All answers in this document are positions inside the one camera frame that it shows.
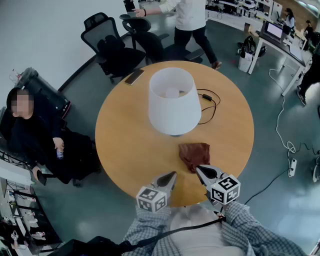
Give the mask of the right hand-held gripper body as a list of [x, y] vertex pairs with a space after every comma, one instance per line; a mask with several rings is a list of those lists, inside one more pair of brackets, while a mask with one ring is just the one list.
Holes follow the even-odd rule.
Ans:
[[206, 189], [212, 202], [225, 206], [240, 196], [241, 183], [231, 174], [217, 179]]

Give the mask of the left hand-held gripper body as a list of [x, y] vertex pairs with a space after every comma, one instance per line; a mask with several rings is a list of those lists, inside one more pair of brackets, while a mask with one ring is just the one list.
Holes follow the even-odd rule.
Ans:
[[155, 214], [169, 205], [172, 190], [172, 186], [157, 186], [155, 183], [143, 186], [136, 195], [137, 206]]

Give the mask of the brown cloth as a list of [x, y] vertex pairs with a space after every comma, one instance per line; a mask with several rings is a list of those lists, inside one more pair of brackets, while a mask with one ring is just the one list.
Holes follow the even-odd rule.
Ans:
[[188, 171], [196, 173], [196, 167], [199, 165], [210, 164], [210, 145], [204, 142], [200, 143], [182, 143], [178, 145], [179, 157], [186, 165]]

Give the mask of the white table lamp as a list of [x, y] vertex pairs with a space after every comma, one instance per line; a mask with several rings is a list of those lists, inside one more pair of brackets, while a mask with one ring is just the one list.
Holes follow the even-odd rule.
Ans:
[[193, 130], [202, 109], [192, 75], [177, 67], [157, 71], [149, 81], [148, 117], [159, 132], [179, 137]]

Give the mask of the person's left forearm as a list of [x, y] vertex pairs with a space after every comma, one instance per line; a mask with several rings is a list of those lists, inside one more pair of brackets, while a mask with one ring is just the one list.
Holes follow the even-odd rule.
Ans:
[[138, 206], [135, 207], [135, 210], [136, 218], [123, 238], [124, 241], [129, 241], [132, 245], [162, 234], [171, 216], [171, 208], [167, 206], [156, 213], [141, 209]]

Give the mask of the person's right forearm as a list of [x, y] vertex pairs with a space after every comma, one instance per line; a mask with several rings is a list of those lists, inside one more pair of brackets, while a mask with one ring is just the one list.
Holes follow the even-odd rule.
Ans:
[[224, 215], [223, 238], [245, 256], [308, 256], [293, 241], [261, 225], [247, 205], [233, 201], [226, 206]]

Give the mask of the white office desk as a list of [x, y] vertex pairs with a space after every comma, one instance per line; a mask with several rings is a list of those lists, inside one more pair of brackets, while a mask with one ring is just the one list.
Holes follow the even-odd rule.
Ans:
[[255, 65], [258, 60], [258, 56], [259, 56], [259, 53], [260, 53], [260, 50], [261, 50], [263, 44], [272, 47], [273, 49], [277, 50], [281, 54], [285, 55], [286, 58], [289, 58], [291, 61], [293, 61], [298, 66], [298, 69], [295, 71], [295, 74], [294, 74], [292, 80], [290, 81], [290, 83], [288, 84], [288, 86], [282, 92], [283, 97], [289, 92], [289, 90], [292, 88], [292, 86], [296, 82], [297, 78], [299, 77], [299, 75], [306, 68], [306, 63], [305, 63], [304, 59], [302, 58], [302, 51], [300, 50], [300, 48], [290, 42], [288, 42], [288, 43], [284, 42], [284, 39], [285, 39], [285, 34], [283, 33], [280, 42], [273, 40], [272, 38], [263, 35], [262, 28], [261, 28], [261, 30], [259, 32], [258, 44], [256, 46], [256, 51], [253, 56], [251, 66], [248, 70], [248, 74], [251, 75], [254, 68], [255, 68]]

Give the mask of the person's torso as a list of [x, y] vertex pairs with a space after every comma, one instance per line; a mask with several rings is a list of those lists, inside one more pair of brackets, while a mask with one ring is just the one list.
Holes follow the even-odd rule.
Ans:
[[[200, 204], [176, 207], [171, 211], [167, 230], [193, 227], [217, 220], [217, 215]], [[152, 256], [245, 256], [245, 252], [231, 245], [222, 233], [222, 224], [184, 230], [160, 239]]]

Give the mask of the white power strip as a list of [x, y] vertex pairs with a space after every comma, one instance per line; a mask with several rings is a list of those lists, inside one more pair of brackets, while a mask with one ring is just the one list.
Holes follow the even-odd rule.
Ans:
[[288, 169], [288, 176], [291, 178], [296, 173], [296, 167], [297, 167], [297, 160], [295, 158], [291, 159], [289, 169]]

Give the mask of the black bag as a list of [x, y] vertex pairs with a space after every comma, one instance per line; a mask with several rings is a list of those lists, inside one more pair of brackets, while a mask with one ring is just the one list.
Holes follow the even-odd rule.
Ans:
[[128, 247], [128, 242], [116, 244], [108, 238], [96, 236], [88, 242], [72, 239], [47, 256], [122, 256]]

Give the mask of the smartphone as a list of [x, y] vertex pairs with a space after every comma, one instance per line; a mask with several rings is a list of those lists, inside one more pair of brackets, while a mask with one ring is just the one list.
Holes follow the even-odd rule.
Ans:
[[131, 86], [144, 72], [143, 69], [136, 69], [124, 82]]

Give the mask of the white bag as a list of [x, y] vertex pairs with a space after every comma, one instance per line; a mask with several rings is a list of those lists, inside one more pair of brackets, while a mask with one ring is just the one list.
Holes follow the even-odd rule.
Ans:
[[251, 67], [253, 61], [253, 55], [251, 53], [240, 51], [238, 69], [242, 72], [247, 73]]

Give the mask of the black shelf rack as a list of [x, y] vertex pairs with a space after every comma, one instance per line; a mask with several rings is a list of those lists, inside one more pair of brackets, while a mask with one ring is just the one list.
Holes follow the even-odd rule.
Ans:
[[51, 225], [31, 187], [0, 177], [0, 254], [46, 256], [57, 250], [62, 240]]

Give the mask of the black backpack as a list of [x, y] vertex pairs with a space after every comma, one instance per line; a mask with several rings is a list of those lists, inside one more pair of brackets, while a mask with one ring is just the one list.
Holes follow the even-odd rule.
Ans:
[[253, 55], [256, 52], [256, 42], [252, 36], [248, 36], [243, 43], [240, 43], [240, 53]]

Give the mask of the black office chair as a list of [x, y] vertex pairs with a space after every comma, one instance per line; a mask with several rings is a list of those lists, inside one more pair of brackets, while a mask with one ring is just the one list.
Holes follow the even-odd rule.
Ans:
[[131, 35], [132, 45], [135, 46], [138, 43], [144, 49], [147, 62], [190, 61], [198, 64], [202, 63], [202, 55], [205, 52], [201, 48], [190, 52], [176, 44], [163, 47], [162, 40], [169, 35], [166, 33], [156, 35], [150, 32], [151, 23], [147, 19], [131, 17], [128, 14], [122, 14], [119, 18], [122, 20], [124, 29]]
[[125, 78], [144, 60], [146, 54], [126, 47], [113, 17], [98, 12], [84, 21], [82, 41], [96, 53], [96, 62], [112, 84], [115, 78]]

